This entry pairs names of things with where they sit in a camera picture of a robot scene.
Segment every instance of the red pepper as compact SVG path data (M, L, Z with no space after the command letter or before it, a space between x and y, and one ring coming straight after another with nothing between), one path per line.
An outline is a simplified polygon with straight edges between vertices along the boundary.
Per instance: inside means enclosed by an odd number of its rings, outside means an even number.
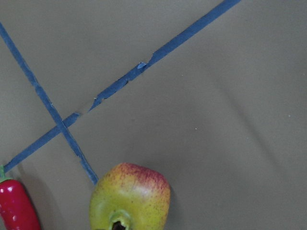
M35 210L23 185L5 177L0 166L0 214L7 230L41 230Z

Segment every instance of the yellow and red fruit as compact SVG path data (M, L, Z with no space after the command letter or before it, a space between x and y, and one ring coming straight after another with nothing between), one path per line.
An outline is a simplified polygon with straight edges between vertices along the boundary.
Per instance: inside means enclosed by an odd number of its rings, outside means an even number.
M121 163L101 178L90 202L91 230L162 230L170 186L160 173Z

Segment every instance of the gray surface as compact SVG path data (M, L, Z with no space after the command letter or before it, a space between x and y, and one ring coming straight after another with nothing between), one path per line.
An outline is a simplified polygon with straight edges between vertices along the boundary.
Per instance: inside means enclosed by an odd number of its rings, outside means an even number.
M66 117L218 2L10 1L0 20ZM164 174L165 230L307 229L306 9L243 1L83 115L70 131L96 173ZM0 55L5 163L53 124L3 42ZM93 185L62 136L8 175L45 230L89 229Z

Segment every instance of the dark hole in fruit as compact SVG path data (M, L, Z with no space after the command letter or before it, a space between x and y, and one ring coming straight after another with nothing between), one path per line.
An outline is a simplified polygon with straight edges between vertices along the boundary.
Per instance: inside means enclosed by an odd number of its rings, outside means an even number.
M112 230L125 230L126 228L121 225L120 221L113 224Z

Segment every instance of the blue tape strip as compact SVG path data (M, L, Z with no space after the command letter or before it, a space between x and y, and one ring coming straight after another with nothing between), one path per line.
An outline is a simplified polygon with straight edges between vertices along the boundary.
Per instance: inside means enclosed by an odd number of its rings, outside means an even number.
M111 84L108 88L103 90L101 93L97 95L94 100L94 103L89 111L97 107L104 99L110 97L115 94L118 90L123 88L129 81L132 81L140 74L142 74L145 70L147 70L150 66L164 58L178 46L186 42L208 24L213 22L227 10L232 8L234 5L239 3L240 0L224 0L222 3L213 8L209 13L198 19L191 26L185 29L183 32L178 34L164 46L159 48L157 51L153 53L152 58L148 63L141 62L137 66L135 66L132 70L130 70L127 74L125 74L122 78L118 79L116 82Z
M79 117L80 117L80 114L77 114L77 113L71 114L69 117L67 117L64 120L65 126L66 127L71 126L72 124L74 124L76 122L76 120ZM15 167L21 161L23 161L28 156L30 156L33 152L35 152L40 147L42 147L43 145L48 143L50 140L52 140L54 137L56 137L59 133L60 133L59 128L57 126L53 127L46 134L44 134L42 137L40 137L37 141L35 141L33 144L29 145L21 153L19 153L17 156L15 156L9 163L7 163L4 166L4 172L11 170L13 167Z
M78 146L78 143L73 138L73 136L71 135L71 133L67 129L67 127L64 125L61 116L57 112L56 108L53 106L52 102L50 101L50 99L49 99L48 95L46 94L46 92L44 91L43 87L41 87L41 85L38 83L34 73L28 67L28 65L25 62L25 60L23 59L21 53L19 52L19 50L17 49L14 42L12 41L12 39L10 38L10 36L8 35L8 33L6 32L6 30L4 29L4 27L1 23L0 23L0 34L1 34L1 37L3 38L5 44L9 48L10 52L12 53L12 55L16 59L17 63L19 64L20 68L22 69L22 71L24 72L24 74L26 75L28 80L31 82L31 84L34 86L36 94L39 96L39 98L44 103L46 109L49 111L53 120L57 124L57 127L59 128L61 133L66 138L68 144L70 145L72 150L75 152L75 154L81 159L81 165L86 170L88 176L90 177L92 182L94 184L96 184L97 181L98 181L97 175L95 174L95 172L92 170L92 168L88 164L87 160L85 159L85 156L83 155L82 151L80 150L80 148Z

